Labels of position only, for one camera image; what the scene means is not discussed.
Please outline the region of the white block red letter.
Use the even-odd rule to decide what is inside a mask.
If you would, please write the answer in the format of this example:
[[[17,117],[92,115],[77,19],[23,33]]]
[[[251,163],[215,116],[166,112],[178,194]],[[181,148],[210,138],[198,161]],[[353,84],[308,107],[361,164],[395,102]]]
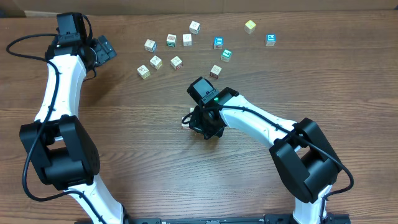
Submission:
[[[221,71],[222,71],[221,67],[219,67],[217,65],[214,65],[212,67],[212,69],[210,70],[210,76],[215,78],[215,79],[218,79],[219,76],[220,76]]]

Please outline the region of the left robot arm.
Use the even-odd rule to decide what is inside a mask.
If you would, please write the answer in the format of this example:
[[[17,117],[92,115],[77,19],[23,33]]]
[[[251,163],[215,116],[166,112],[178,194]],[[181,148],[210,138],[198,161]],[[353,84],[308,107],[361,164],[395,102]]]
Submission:
[[[98,150],[78,119],[86,74],[115,58],[105,36],[93,37],[88,18],[57,15],[57,33],[42,58],[48,67],[44,100],[33,123],[21,126],[27,152],[22,187],[32,200],[73,197],[92,223],[126,223],[124,207],[102,181]]]

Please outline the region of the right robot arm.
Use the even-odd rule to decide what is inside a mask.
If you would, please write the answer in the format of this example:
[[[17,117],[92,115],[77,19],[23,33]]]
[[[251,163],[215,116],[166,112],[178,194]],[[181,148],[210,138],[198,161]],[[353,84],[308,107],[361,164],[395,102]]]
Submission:
[[[205,139],[238,129],[269,149],[280,179],[295,198],[291,215],[265,215],[266,223],[349,223],[348,215],[326,212],[326,198],[342,170],[341,161],[318,124],[276,117],[248,102],[236,90],[218,91],[202,77],[187,89],[197,103],[182,122]]]

